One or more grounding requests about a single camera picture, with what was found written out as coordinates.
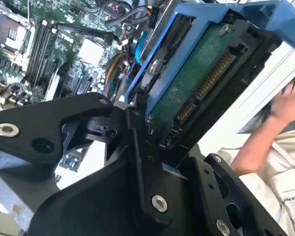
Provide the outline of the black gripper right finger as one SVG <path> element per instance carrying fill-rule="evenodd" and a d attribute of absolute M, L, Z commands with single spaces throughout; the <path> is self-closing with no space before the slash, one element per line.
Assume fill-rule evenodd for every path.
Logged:
<path fill-rule="evenodd" d="M 286 235 L 219 155 L 187 155 L 179 170 L 191 184 L 196 235 Z"/>

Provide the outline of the person bare hand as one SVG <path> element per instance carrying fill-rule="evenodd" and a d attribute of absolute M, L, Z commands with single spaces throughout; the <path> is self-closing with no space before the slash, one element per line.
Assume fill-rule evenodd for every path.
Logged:
<path fill-rule="evenodd" d="M 289 83 L 275 96 L 270 115 L 284 124 L 295 120 L 295 83 Z"/>

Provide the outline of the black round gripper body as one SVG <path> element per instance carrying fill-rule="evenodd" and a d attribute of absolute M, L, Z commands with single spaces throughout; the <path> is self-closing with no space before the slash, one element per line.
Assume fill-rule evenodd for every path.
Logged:
<path fill-rule="evenodd" d="M 127 110 L 110 164 L 49 197 L 30 236 L 207 236 L 211 167 L 188 158 L 181 175 L 163 169 L 144 118 Z"/>

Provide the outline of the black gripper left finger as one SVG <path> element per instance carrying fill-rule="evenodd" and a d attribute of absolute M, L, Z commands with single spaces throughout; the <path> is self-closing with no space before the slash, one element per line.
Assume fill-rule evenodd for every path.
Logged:
<path fill-rule="evenodd" d="M 122 109 L 96 92 L 2 110 L 0 171 L 44 181 L 65 154 L 100 141 L 106 144 L 105 171 L 117 163 L 126 166 L 135 220 L 169 224 L 173 212 L 145 113 L 145 101 Z"/>

